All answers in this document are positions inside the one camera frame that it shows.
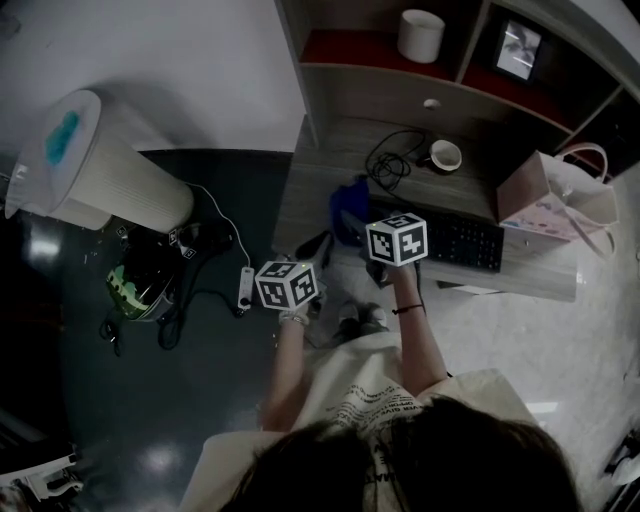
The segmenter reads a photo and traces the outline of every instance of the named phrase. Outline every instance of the white t-shirt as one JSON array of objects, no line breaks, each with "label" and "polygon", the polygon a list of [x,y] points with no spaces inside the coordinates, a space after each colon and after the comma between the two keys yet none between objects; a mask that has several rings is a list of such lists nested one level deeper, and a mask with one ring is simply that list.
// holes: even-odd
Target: white t-shirt
[{"label": "white t-shirt", "polygon": [[[400,335],[364,336],[336,349],[307,354],[311,387],[294,430],[318,420],[354,426],[363,432],[378,430],[399,416],[420,412],[434,395],[447,396],[502,419],[529,421],[533,417],[507,380],[497,370],[482,370],[447,379],[413,397],[400,384]],[[231,498],[240,479],[262,451],[286,434],[231,432],[209,438],[184,495],[182,512],[217,511]],[[399,509],[388,483],[389,470],[374,447],[375,492],[378,510]]]}]

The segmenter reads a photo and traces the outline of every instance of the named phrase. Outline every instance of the wall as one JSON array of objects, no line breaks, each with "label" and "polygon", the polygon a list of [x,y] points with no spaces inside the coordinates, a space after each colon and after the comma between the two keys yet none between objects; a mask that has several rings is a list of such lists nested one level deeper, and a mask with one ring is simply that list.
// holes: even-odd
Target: wall
[{"label": "wall", "polygon": [[571,0],[615,37],[640,62],[640,23],[622,0]]},{"label": "wall", "polygon": [[4,11],[22,28],[0,41],[0,151],[85,87],[139,150],[295,147],[304,106],[272,0],[10,0]]}]

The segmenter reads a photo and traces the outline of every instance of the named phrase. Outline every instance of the picture frame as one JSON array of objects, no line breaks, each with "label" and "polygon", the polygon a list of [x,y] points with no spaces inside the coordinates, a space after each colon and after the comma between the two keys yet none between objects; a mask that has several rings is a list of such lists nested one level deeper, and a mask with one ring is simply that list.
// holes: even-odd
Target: picture frame
[{"label": "picture frame", "polygon": [[518,18],[503,21],[493,56],[493,69],[523,83],[535,78],[542,34]]}]

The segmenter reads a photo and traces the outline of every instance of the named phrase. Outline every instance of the dark floor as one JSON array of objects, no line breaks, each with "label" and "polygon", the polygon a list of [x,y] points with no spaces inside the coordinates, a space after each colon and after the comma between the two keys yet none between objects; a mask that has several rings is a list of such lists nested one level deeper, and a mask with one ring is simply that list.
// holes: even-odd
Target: dark floor
[{"label": "dark floor", "polygon": [[[147,156],[209,188],[238,225],[255,268],[269,259],[290,155]],[[195,215],[216,218],[204,193],[196,190],[195,196]],[[115,230],[121,222],[115,219],[104,233],[33,216],[25,216],[25,224],[34,237],[61,242],[58,256],[32,261],[64,305],[62,389],[72,440],[82,458],[78,473],[86,484],[77,503],[86,510],[175,509],[203,442],[219,432],[256,427],[276,314],[254,308],[235,319],[218,298],[199,296],[176,349],[158,346],[155,323],[126,323],[123,354],[117,358],[98,336],[98,326],[112,305],[104,281],[120,257]],[[223,291],[235,302],[244,264],[236,244],[207,264],[198,286]]]}]

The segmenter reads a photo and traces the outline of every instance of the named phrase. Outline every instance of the black keyboard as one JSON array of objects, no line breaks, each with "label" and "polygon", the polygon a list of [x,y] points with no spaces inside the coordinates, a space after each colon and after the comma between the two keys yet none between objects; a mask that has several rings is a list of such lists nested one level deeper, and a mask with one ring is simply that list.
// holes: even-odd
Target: black keyboard
[{"label": "black keyboard", "polygon": [[394,210],[411,212],[427,221],[427,259],[463,267],[500,272],[504,229],[453,213],[371,201],[372,220],[390,217]]}]

